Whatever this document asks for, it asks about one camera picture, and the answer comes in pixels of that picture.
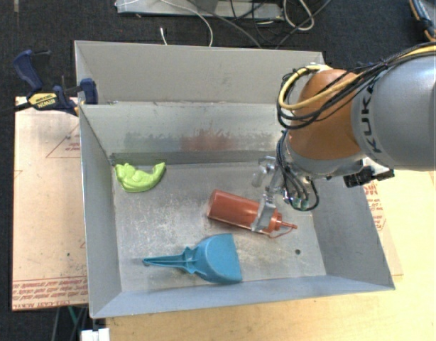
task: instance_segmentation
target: yellow clamp label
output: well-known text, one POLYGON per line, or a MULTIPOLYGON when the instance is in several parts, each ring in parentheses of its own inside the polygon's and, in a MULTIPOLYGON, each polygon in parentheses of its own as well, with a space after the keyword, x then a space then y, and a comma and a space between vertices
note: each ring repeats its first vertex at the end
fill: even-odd
POLYGON ((34 94, 28 101, 37 109, 43 109, 57 103, 57 95, 53 92, 34 94))

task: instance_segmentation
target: green plastic object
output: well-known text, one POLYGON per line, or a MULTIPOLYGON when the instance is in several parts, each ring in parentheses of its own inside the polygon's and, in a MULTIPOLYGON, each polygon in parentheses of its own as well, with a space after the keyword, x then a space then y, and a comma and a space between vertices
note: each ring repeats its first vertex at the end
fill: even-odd
POLYGON ((165 163, 156 164, 152 173, 134 168, 128 163, 117 164, 115 167, 117 180, 126 192, 144 192, 155 187, 163 177, 165 163))
POLYGON ((202 240, 196 247, 186 247, 178 255, 145 258, 145 265, 180 268, 212 283, 241 281, 239 256, 232 234, 219 234, 202 240))

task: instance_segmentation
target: clamp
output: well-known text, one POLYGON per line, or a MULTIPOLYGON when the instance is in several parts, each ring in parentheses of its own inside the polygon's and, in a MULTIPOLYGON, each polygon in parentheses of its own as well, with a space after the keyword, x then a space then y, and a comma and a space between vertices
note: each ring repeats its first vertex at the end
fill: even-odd
POLYGON ((31 90, 25 97, 17 97, 15 106, 0 112, 0 117, 29 107, 40 111, 58 110, 78 116, 77 104, 71 100, 71 97, 78 92, 84 92, 86 104, 98 103, 97 87, 91 78, 85 78, 81 80, 79 86, 69 89, 65 88, 63 82, 61 85, 53 85, 52 88, 47 89, 36 67, 42 70, 48 65, 49 59, 49 50, 39 53, 25 50, 18 54, 13 60, 13 67, 19 78, 30 85, 31 90))

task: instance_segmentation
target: bin floor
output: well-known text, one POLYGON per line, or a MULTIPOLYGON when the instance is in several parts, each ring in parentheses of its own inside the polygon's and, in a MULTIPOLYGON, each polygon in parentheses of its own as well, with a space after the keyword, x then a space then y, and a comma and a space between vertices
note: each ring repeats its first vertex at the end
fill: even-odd
MULTIPOLYGON (((139 167, 150 170, 150 167, 139 167)), ((278 196, 283 221, 298 225, 277 239, 209 220, 207 203, 214 189, 258 201, 260 188, 251 185, 254 163, 170 165, 153 189, 125 192, 113 175, 116 233, 123 291, 210 285, 179 269, 144 266, 142 258, 179 254, 205 237, 232 233, 244 281, 325 275, 312 215, 294 211, 278 196)))

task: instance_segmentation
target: black floor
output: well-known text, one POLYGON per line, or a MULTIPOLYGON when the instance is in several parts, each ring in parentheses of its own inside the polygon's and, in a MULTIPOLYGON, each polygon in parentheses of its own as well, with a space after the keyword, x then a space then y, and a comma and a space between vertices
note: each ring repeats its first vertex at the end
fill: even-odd
MULTIPOLYGON (((113 3, 114 0, 19 0, 19 12, 15 13, 14 0, 0 0, 0 110, 11 108, 13 98, 28 91, 11 65, 13 58, 25 49, 50 49, 53 76, 64 75, 67 86, 72 86, 74 40, 162 43, 162 26, 168 31, 169 44, 207 44, 207 28, 197 17, 123 17, 117 14, 113 3)), ((215 18, 209 22, 215 46, 254 46, 226 23, 215 18)), ((258 37, 252 24, 244 23, 243 27, 258 37)), ((271 37, 267 29, 262 34, 271 37)), ((423 36, 410 15, 408 0, 333 0, 317 16, 311 31, 292 35, 281 48, 322 51, 328 64, 349 68, 421 42, 423 36)), ((274 48, 271 43, 263 45, 274 48)), ((13 313, 10 308, 13 138, 13 116, 0 118, 0 340, 50 340, 56 310, 13 313)), ((72 321, 66 308, 60 312, 58 327, 57 340, 69 340, 72 321)))

